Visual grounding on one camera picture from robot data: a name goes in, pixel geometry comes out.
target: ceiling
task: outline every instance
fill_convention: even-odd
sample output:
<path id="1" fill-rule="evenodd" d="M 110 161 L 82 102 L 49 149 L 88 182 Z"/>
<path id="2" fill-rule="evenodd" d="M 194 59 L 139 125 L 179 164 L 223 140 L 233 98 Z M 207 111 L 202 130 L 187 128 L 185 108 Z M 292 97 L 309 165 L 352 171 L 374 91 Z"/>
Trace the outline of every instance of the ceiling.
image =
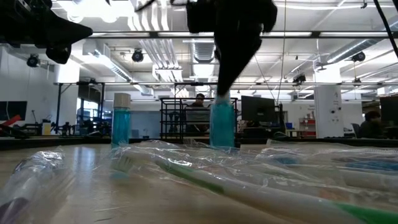
<path id="1" fill-rule="evenodd" d="M 135 16 L 132 5 L 136 5 L 137 0 L 111 1 L 111 8 L 94 4 L 93 1 L 97 3 L 99 0 L 86 1 L 89 7 L 79 11 L 80 16 L 82 16 L 80 24 L 91 27 L 95 32 L 134 31 L 138 29 L 137 27 L 141 27 L 142 30 L 165 30 L 165 26 L 161 25 L 163 9 L 167 12 L 166 21 L 169 30 L 188 31 L 185 8 L 170 7 L 163 0 L 159 1 L 153 8 L 149 7 L 148 11 L 137 14 L 138 20 L 136 21 L 132 19 Z M 278 5 L 279 10 L 275 31 L 283 31 L 284 29 L 288 31 L 381 31 L 382 21 L 372 1 L 368 1 L 368 7 L 365 9 L 360 9 L 363 0 L 288 0 L 286 2 L 278 0 L 274 2 Z M 379 2 L 383 6 L 383 11 L 388 19 L 398 16 L 396 9 L 392 7 L 392 1 L 380 0 Z M 73 4 L 72 1 L 53 1 L 52 10 L 60 17 L 68 18 L 68 13 L 69 15 L 72 14 L 71 7 L 73 7 Z M 153 25 L 153 20 L 156 21 L 156 26 L 159 26 L 159 28 Z M 128 71 L 133 79 L 141 82 L 158 81 L 152 76 L 154 63 L 147 54 L 141 40 L 97 39 L 95 41 L 99 46 L 107 45 L 111 50 L 110 57 L 112 60 L 120 64 L 125 71 Z M 183 80 L 192 82 L 197 77 L 193 72 L 195 61 L 192 54 L 192 39 L 172 39 L 171 41 L 178 64 L 182 69 Z M 268 82 L 279 82 L 281 77 L 282 81 L 288 80 L 291 82 L 292 77 L 297 75 L 297 71 L 293 73 L 290 71 L 297 68 L 305 60 L 315 59 L 317 55 L 331 54 L 352 41 L 354 39 L 264 39 L 256 56 L 252 58 L 237 82 L 263 82 L 264 79 Z M 132 61 L 131 56 L 134 49 L 143 49 L 144 60 L 142 62 Z M 367 74 L 369 75 L 398 62 L 388 40 L 370 46 L 363 52 L 366 54 L 366 60 L 357 63 L 355 69 L 353 62 L 342 61 L 338 63 L 343 81 L 352 81 L 355 75 L 363 75 L 362 77 L 366 82 L 394 81 L 395 77 L 398 79 L 397 69 L 367 77 Z M 86 65 L 85 71 L 81 72 L 81 76 L 94 76 L 96 79 L 106 82 L 114 80 L 115 74 L 104 65 L 90 61 L 85 56 L 81 60 Z M 215 82 L 218 74 L 217 61 L 214 60 L 207 66 L 213 71 L 207 80 Z M 300 72 L 304 72 L 308 82 L 312 81 L 312 66 Z M 235 85 L 233 88 L 247 90 L 250 86 Z M 262 85 L 256 88 L 267 89 L 268 87 Z M 376 86 L 368 86 L 363 89 L 372 91 L 376 88 Z M 188 91 L 195 91 L 195 89 L 188 88 Z"/>

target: plastic bottle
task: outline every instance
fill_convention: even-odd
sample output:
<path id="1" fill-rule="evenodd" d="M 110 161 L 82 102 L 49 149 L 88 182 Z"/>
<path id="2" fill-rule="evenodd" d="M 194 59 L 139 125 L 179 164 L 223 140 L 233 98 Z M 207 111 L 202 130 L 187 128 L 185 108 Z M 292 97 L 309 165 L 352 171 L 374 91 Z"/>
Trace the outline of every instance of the plastic bottle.
<path id="1" fill-rule="evenodd" d="M 130 94 L 115 93 L 113 100 L 112 145 L 129 143 Z"/>
<path id="2" fill-rule="evenodd" d="M 235 113 L 229 100 L 216 99 L 211 106 L 210 145 L 214 147 L 234 147 Z"/>

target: laboratory room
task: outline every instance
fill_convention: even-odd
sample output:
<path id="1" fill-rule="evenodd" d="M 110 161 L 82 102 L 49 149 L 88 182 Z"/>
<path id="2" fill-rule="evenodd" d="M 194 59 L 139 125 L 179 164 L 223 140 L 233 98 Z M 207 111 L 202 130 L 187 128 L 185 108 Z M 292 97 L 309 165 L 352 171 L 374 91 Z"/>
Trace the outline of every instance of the laboratory room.
<path id="1" fill-rule="evenodd" d="M 398 1 L 0 18 L 0 223 L 398 223 Z"/>

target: metal shelving rack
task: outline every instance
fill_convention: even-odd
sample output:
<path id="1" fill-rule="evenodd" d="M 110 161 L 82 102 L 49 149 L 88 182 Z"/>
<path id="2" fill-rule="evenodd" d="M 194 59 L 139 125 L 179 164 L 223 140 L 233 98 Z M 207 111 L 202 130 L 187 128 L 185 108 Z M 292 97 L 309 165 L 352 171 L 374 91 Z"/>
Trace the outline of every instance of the metal shelving rack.
<path id="1" fill-rule="evenodd" d="M 185 125 L 187 123 L 210 123 L 209 121 L 189 121 L 186 119 L 185 109 L 189 106 L 188 100 L 195 100 L 196 98 L 161 98 L 160 99 L 160 138 L 161 139 L 179 139 L 183 142 L 185 136 L 192 136 L 195 134 L 207 135 L 209 133 L 186 133 Z M 205 98 L 206 101 L 214 101 L 214 98 Z M 235 112 L 235 132 L 238 132 L 238 123 L 236 122 L 238 118 L 238 99 L 231 98 L 231 104 L 234 106 Z M 188 109 L 189 111 L 203 111 L 200 109 Z M 175 126 L 177 131 L 170 132 L 169 127 Z"/>

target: plastic wrap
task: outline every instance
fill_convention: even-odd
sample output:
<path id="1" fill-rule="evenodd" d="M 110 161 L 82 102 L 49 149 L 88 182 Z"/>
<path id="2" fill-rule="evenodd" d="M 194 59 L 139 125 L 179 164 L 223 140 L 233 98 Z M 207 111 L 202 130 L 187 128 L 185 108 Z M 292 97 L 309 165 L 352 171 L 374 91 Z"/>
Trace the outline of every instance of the plastic wrap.
<path id="1" fill-rule="evenodd" d="M 395 149 L 271 144 L 237 151 L 143 142 L 118 148 L 112 168 L 166 172 L 289 223 L 398 223 Z"/>
<path id="2" fill-rule="evenodd" d="M 14 169 L 0 193 L 0 223 L 49 223 L 75 177 L 61 150 L 36 152 Z"/>

